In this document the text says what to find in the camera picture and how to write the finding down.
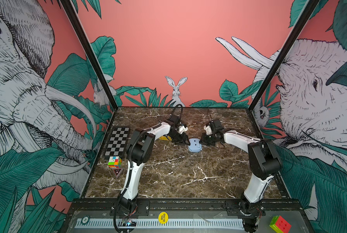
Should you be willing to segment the yellow rectangular alarm clock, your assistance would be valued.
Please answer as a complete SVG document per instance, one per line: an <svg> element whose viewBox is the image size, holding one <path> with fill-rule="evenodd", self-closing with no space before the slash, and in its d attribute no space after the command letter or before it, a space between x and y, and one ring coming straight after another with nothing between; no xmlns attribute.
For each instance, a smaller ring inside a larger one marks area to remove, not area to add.
<svg viewBox="0 0 347 233"><path fill-rule="evenodd" d="M172 138L168 135L161 136L159 139L164 141L172 141Z"/></svg>

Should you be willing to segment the light blue small alarm clock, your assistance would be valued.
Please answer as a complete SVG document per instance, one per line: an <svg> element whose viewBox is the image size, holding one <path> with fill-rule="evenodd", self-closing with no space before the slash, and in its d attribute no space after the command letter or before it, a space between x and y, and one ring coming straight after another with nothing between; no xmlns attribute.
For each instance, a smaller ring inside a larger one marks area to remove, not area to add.
<svg viewBox="0 0 347 233"><path fill-rule="evenodd" d="M200 139L198 138L190 138L189 139L189 152L200 152L202 150L202 144L200 143Z"/></svg>

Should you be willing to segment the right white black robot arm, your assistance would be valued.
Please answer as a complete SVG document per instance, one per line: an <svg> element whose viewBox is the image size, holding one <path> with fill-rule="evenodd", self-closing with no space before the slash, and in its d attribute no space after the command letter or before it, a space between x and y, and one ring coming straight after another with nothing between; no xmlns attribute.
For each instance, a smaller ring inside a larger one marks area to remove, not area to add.
<svg viewBox="0 0 347 233"><path fill-rule="evenodd" d="M275 144L266 139L225 129L219 119L210 120L204 126L204 130L201 137L202 144L215 146L217 142L226 143L248 153L252 175L242 194L240 210L244 215L250 215L260 204L271 180L282 168Z"/></svg>

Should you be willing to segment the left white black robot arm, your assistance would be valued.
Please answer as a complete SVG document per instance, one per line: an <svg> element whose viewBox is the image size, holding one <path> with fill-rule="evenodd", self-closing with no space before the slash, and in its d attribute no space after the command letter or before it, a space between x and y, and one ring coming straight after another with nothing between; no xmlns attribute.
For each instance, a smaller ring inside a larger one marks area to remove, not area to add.
<svg viewBox="0 0 347 233"><path fill-rule="evenodd" d="M137 208L139 180L145 163L150 159L154 142L169 136L173 143L186 144L188 126L179 122L163 121L147 129L137 128L127 146L127 174L124 187L118 196L118 206L130 214Z"/></svg>

